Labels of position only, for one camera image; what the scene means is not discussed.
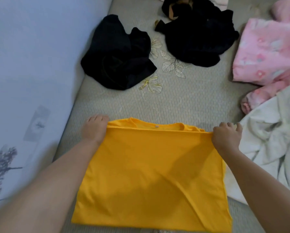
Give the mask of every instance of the yellow shirt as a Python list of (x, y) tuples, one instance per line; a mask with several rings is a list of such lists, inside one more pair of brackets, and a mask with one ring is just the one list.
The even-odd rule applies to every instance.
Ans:
[(231, 232), (225, 164), (211, 137), (182, 123), (109, 122), (79, 188), (72, 223)]

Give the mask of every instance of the black clothing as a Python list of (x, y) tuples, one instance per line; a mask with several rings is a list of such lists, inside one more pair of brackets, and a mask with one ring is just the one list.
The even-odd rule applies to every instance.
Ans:
[(133, 28), (127, 34), (118, 16), (108, 15), (97, 26), (81, 66), (104, 87), (126, 90), (157, 70), (149, 59), (150, 51), (146, 32)]
[(192, 8), (177, 4), (178, 1), (164, 1), (162, 11), (169, 16), (172, 5), (177, 19), (170, 23), (160, 20), (155, 31), (165, 35), (168, 51), (177, 59), (197, 66), (214, 66), (220, 61), (219, 55), (239, 38), (232, 23), (233, 11), (221, 11), (210, 0), (192, 0)]

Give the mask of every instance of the pink floral garment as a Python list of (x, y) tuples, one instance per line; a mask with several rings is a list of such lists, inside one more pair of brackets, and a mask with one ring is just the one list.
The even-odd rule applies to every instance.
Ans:
[(248, 93), (241, 101), (241, 108), (245, 114), (271, 99), (276, 93), (290, 85), (290, 69), (276, 77), (274, 81), (266, 86)]
[(233, 81), (266, 86), (246, 95), (243, 112), (249, 113), (288, 86), (288, 78), (277, 78), (289, 69), (290, 23), (250, 19), (233, 62)]
[(279, 0), (274, 3), (272, 13), (277, 21), (290, 23), (290, 0)]

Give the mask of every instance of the person's left arm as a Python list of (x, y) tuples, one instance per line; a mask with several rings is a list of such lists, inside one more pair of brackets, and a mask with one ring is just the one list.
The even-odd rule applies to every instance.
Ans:
[(82, 141), (0, 210), (0, 233), (60, 232), (88, 164), (105, 137), (108, 121), (102, 115), (89, 118)]

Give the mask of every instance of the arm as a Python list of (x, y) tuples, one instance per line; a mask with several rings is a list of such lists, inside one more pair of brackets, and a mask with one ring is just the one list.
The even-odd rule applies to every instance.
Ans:
[(231, 123), (213, 129), (212, 141), (267, 233), (290, 232), (290, 190), (239, 150), (242, 126)]
[(108, 116), (93, 116), (75, 145), (0, 211), (0, 233), (60, 232), (89, 161), (106, 133)]

